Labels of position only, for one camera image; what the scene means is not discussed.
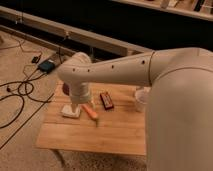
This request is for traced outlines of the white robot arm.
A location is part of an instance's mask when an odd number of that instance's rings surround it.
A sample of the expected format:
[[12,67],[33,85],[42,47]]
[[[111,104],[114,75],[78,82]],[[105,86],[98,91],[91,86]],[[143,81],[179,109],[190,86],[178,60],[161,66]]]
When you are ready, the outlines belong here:
[[58,75],[76,104],[91,99],[91,82],[148,87],[147,171],[213,171],[213,52],[178,48],[97,63],[79,52]]

